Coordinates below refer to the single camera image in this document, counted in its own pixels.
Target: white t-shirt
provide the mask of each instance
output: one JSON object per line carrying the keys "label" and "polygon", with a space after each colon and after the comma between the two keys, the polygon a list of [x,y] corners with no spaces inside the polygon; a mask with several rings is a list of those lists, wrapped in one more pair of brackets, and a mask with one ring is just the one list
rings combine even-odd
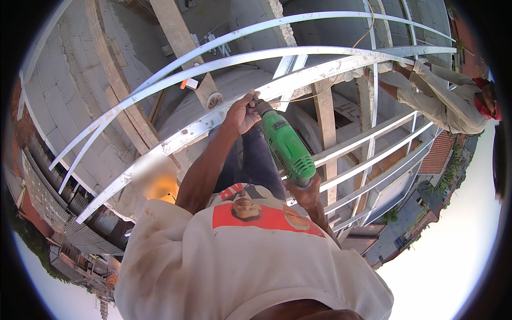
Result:
{"label": "white t-shirt", "polygon": [[238,183],[194,216],[150,200],[128,241],[115,289],[124,320],[250,319],[313,299],[387,319],[393,295],[353,250],[262,186]]}

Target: yellow cable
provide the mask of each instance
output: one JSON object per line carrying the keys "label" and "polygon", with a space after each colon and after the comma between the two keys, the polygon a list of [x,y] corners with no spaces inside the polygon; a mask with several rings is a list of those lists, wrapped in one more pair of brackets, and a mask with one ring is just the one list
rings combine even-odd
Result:
{"label": "yellow cable", "polygon": [[[355,48],[356,45],[359,44],[359,42],[361,42],[361,40],[363,40],[367,35],[368,33],[370,33],[370,30],[372,30],[373,28],[373,24],[375,23],[375,14],[373,13],[373,9],[372,9],[372,6],[370,6],[370,3],[368,2],[368,0],[366,0],[366,3],[368,4],[368,7],[370,7],[370,11],[372,12],[372,24],[370,25],[370,27],[368,28],[368,31],[352,46],[353,48]],[[322,92],[320,93],[317,93],[315,95],[312,95],[311,97],[307,97],[307,98],[302,98],[302,99],[293,99],[293,100],[289,100],[289,101],[283,101],[281,100],[281,102],[297,102],[297,101],[304,101],[304,100],[307,100],[307,99],[311,99],[311,98],[314,98],[314,97],[317,97],[319,95],[321,95],[322,93],[326,92],[327,90],[331,89],[331,87],[336,83],[336,81],[338,80],[339,78],[339,75],[341,73],[338,73],[338,75],[336,75],[336,77],[334,78],[334,80],[331,82],[331,84],[325,89],[323,90]]]}

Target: green power drill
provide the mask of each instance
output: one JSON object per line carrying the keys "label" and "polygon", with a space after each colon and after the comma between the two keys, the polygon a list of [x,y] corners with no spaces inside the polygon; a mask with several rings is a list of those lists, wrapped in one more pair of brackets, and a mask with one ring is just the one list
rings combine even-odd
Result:
{"label": "green power drill", "polygon": [[263,121],[261,127],[268,146],[286,170],[288,178],[298,187],[307,186],[316,168],[297,133],[265,100],[257,100],[255,107]]}

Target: sky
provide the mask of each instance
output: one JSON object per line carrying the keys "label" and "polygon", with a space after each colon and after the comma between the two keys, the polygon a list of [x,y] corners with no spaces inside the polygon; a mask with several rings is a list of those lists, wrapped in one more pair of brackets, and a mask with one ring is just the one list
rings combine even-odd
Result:
{"label": "sky", "polygon": [[[82,287],[65,284],[50,277],[39,258],[29,250],[17,233],[14,234],[14,240],[33,285],[55,318],[101,320],[99,309],[94,308],[96,295],[88,293]],[[109,305],[108,319],[122,320],[118,309],[112,304]]]}
{"label": "sky", "polygon": [[494,125],[490,121],[478,139],[466,180],[439,222],[422,232],[414,249],[377,270],[395,297],[390,320],[453,319],[480,279],[501,208],[494,199]]}
{"label": "sky", "polygon": [[[414,249],[378,269],[395,297],[391,320],[411,315],[418,320],[452,319],[476,285],[496,238],[500,210],[492,180],[493,126],[489,122],[478,140],[466,180],[441,211],[439,222],[423,231]],[[101,319],[94,295],[51,278],[17,234],[15,241],[33,284],[58,320]],[[113,305],[109,319],[122,319]]]}

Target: blue jeans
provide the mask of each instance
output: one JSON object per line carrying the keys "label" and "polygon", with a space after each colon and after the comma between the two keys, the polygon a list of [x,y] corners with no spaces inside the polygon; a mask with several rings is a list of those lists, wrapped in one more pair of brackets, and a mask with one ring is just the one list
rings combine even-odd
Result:
{"label": "blue jeans", "polygon": [[[215,135],[218,128],[215,127],[210,131],[208,142]],[[219,193],[235,183],[243,182],[261,185],[272,192],[275,198],[286,200],[285,189],[278,168],[275,166],[263,130],[258,124],[242,134],[242,144],[244,150],[242,169],[238,169],[237,146],[234,143],[224,161],[214,193]]]}

